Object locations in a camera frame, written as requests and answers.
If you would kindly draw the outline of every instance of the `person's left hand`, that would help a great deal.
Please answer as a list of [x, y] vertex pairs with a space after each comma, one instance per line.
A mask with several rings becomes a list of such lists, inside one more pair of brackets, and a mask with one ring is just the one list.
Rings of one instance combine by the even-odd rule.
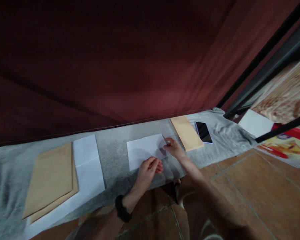
[[137, 180], [132, 187], [131, 191], [136, 191], [138, 194], [143, 195], [148, 190], [154, 174], [162, 173], [163, 166], [162, 161], [155, 157], [150, 157], [143, 161], [140, 166]]

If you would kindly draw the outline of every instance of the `white paper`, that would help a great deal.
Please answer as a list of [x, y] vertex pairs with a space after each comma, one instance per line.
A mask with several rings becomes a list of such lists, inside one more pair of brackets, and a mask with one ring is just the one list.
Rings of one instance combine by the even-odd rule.
[[274, 122], [268, 118], [248, 109], [240, 120], [239, 125], [256, 138], [271, 131]]
[[130, 171], [140, 167], [142, 162], [149, 157], [156, 157], [160, 160], [167, 157], [166, 145], [162, 134], [152, 135], [127, 142]]
[[72, 149], [77, 170], [78, 193], [31, 225], [28, 218], [21, 239], [28, 240], [34, 237], [105, 190], [95, 135], [74, 141]]

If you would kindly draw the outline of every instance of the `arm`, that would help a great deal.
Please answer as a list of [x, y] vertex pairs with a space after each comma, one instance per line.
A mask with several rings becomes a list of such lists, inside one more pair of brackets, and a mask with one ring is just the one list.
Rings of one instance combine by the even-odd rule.
[[255, 239], [250, 227], [238, 215], [228, 200], [203, 176], [187, 157], [181, 146], [172, 138], [164, 148], [174, 156], [189, 176], [201, 199], [207, 215], [223, 239]]
[[[122, 205], [126, 207], [129, 214], [132, 213], [139, 199], [149, 188], [154, 174], [160, 174], [162, 171], [162, 162], [158, 158], [151, 157], [142, 163], [134, 186], [122, 199]], [[85, 239], [115, 239], [123, 224], [124, 222], [118, 217], [117, 209], [114, 208]]]

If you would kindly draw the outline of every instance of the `phone screen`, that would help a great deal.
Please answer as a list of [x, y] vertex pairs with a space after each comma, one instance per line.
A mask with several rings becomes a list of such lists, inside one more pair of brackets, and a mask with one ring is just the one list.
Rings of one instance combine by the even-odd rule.
[[203, 142], [212, 143], [208, 127], [205, 123], [196, 122], [197, 132]]

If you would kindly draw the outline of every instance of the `maroon curtain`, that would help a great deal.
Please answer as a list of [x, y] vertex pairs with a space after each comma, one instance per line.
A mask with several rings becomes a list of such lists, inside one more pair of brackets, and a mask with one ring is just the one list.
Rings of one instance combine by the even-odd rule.
[[0, 3], [0, 144], [215, 107], [299, 2]]

